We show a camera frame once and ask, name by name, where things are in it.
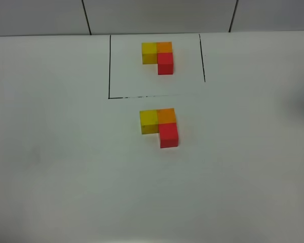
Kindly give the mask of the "red template block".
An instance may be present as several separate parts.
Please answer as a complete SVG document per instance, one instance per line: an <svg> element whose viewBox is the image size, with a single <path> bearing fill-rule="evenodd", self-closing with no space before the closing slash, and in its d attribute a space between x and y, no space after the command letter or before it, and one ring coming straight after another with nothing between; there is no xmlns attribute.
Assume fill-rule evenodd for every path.
<svg viewBox="0 0 304 243"><path fill-rule="evenodd" d="M172 75L174 72L173 53L157 53L158 75Z"/></svg>

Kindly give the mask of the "yellow template block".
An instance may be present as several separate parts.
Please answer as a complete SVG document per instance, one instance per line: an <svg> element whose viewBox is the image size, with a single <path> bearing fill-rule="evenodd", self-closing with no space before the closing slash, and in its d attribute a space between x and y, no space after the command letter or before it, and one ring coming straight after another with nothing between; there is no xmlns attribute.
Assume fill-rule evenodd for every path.
<svg viewBox="0 0 304 243"><path fill-rule="evenodd" d="M142 43L142 64L157 64L157 43Z"/></svg>

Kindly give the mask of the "orange template block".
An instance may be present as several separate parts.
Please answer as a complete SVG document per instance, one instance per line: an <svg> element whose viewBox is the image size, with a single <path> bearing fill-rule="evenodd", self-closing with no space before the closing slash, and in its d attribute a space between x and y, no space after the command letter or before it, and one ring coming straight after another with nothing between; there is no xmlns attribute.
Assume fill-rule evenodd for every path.
<svg viewBox="0 0 304 243"><path fill-rule="evenodd" d="M172 53L171 42L157 42L157 53Z"/></svg>

